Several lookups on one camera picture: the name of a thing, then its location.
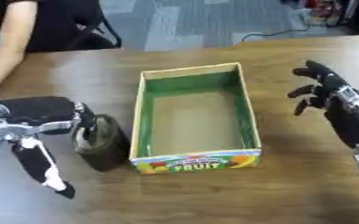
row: person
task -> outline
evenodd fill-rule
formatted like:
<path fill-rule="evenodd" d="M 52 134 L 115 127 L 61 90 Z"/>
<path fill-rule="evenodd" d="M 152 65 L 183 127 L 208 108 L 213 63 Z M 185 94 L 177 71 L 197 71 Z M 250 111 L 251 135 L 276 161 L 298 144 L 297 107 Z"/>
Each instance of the person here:
<path fill-rule="evenodd" d="M 75 0 L 0 0 L 0 83 L 25 53 L 65 50 L 81 34 L 71 3 L 81 5 Z M 90 33 L 70 50 L 112 46 L 107 39 Z"/>

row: open cardboard box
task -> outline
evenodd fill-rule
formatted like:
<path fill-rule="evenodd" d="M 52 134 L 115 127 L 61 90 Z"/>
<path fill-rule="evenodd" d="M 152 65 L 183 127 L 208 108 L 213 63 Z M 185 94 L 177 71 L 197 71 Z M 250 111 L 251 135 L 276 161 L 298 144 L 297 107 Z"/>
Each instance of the open cardboard box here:
<path fill-rule="evenodd" d="M 239 63 L 142 72 L 130 148 L 142 173 L 252 167 L 260 154 Z"/>

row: chair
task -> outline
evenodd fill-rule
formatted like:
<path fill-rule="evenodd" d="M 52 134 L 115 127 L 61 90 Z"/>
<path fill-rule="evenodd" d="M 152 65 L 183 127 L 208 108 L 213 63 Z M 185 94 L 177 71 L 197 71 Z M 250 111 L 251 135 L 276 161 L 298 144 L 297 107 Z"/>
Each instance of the chair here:
<path fill-rule="evenodd" d="M 113 48 L 121 48 L 123 41 L 118 33 L 110 25 L 107 18 L 104 16 L 102 7 L 99 0 L 67 0 L 68 7 L 71 9 L 74 17 L 74 22 L 78 25 L 83 25 L 84 28 L 81 30 L 81 34 L 78 35 L 68 46 L 66 50 L 74 49 L 78 44 L 85 40 L 88 35 L 93 31 L 99 31 L 100 25 L 104 24 L 108 29 L 109 33 L 116 38 L 116 44 Z"/>

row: robotic hand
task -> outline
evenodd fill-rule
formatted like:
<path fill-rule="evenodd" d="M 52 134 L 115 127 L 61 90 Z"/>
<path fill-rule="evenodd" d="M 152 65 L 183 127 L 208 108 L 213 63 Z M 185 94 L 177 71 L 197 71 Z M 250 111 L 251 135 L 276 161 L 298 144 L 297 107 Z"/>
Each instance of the robotic hand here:
<path fill-rule="evenodd" d="M 81 140 L 93 145 L 97 137 L 97 118 L 83 103 L 63 97 L 34 97 L 0 101 L 0 143 L 11 144 L 14 155 L 26 172 L 41 185 L 72 199 L 74 188 L 63 181 L 49 150 L 39 133 L 66 134 L 73 126 Z"/>
<path fill-rule="evenodd" d="M 338 137 L 354 150 L 354 159 L 359 166 L 359 91 L 328 67 L 311 60 L 306 62 L 306 68 L 296 68 L 293 73 L 320 83 L 297 88 L 288 94 L 289 98 L 314 95 L 302 100 L 294 114 L 301 115 L 307 107 L 325 109 L 325 117 Z"/>

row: table surface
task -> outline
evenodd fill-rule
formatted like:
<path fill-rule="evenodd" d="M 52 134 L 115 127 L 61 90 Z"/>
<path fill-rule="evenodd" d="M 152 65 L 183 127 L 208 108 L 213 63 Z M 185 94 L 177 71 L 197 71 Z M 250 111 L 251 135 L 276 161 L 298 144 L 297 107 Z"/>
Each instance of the table surface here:
<path fill-rule="evenodd" d="M 291 74 L 304 60 L 331 66 L 359 88 L 359 37 L 287 39 L 178 52 L 105 50 L 32 54 L 0 98 L 64 95 L 119 121 L 128 136 L 140 71 L 239 61 L 264 148 L 257 168 L 141 176 L 128 165 L 99 173 L 69 136 L 48 137 L 77 196 L 40 187 L 0 150 L 0 223 L 359 223 L 359 172 L 322 113 L 292 114 Z"/>

